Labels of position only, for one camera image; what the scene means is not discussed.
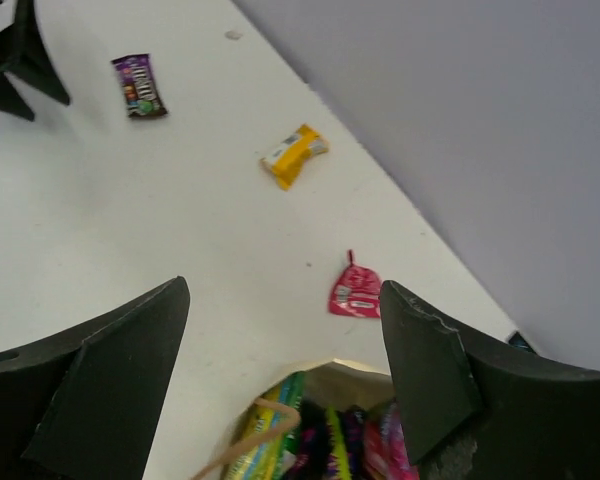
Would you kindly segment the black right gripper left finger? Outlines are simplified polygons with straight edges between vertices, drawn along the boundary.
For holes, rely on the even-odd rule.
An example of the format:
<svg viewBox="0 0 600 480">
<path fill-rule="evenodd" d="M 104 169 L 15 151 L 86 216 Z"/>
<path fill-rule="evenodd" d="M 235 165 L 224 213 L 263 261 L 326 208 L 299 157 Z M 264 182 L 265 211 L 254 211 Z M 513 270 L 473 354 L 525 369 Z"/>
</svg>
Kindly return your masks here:
<svg viewBox="0 0 600 480">
<path fill-rule="evenodd" d="M 189 305 L 176 277 L 0 352 L 0 479 L 142 478 Z"/>
</svg>

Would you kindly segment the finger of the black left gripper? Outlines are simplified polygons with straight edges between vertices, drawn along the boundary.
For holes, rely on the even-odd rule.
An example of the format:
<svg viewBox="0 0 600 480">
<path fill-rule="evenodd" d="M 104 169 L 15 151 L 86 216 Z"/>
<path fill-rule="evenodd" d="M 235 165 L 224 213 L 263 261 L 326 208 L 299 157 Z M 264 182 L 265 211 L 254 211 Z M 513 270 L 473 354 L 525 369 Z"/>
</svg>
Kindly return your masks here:
<svg viewBox="0 0 600 480">
<path fill-rule="evenodd" d="M 11 28 L 13 60 L 10 71 L 30 87 L 69 106 L 71 97 L 46 50 L 34 0 L 18 0 L 15 3 Z"/>
<path fill-rule="evenodd" d="M 33 122 L 35 113 L 9 79 L 0 74 L 0 112 Z"/>
</svg>

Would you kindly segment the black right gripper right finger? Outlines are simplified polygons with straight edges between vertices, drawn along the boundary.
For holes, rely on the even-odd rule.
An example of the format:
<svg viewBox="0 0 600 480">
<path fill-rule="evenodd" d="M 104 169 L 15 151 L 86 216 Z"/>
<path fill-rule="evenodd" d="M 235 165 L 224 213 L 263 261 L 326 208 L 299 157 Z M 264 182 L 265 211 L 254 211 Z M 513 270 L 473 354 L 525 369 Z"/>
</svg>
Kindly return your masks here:
<svg viewBox="0 0 600 480">
<path fill-rule="evenodd" d="M 600 371 L 482 333 L 394 281 L 382 332 L 423 479 L 600 479 Z"/>
</svg>

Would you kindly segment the purple chocolate bar wrapper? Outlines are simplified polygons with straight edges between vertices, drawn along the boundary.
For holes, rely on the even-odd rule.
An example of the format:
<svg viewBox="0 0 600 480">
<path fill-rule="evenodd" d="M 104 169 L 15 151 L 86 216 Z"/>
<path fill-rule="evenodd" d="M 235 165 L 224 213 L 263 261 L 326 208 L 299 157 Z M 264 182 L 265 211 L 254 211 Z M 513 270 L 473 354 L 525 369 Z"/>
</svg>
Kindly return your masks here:
<svg viewBox="0 0 600 480">
<path fill-rule="evenodd" d="M 130 54 L 111 61 L 121 87 L 127 117 L 150 120 L 168 114 L 155 81 L 148 53 Z"/>
</svg>

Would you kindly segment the dark blue chips bag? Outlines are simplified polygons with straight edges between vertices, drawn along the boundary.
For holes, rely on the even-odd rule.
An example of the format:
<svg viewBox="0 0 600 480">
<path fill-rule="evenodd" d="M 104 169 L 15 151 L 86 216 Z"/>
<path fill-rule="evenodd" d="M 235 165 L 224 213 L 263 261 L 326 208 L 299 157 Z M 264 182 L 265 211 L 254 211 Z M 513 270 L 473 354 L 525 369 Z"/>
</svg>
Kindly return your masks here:
<svg viewBox="0 0 600 480">
<path fill-rule="evenodd" d="M 357 405 L 344 411 L 309 400 L 300 405 L 295 455 L 281 479 L 365 479 L 364 427 L 367 412 Z"/>
</svg>

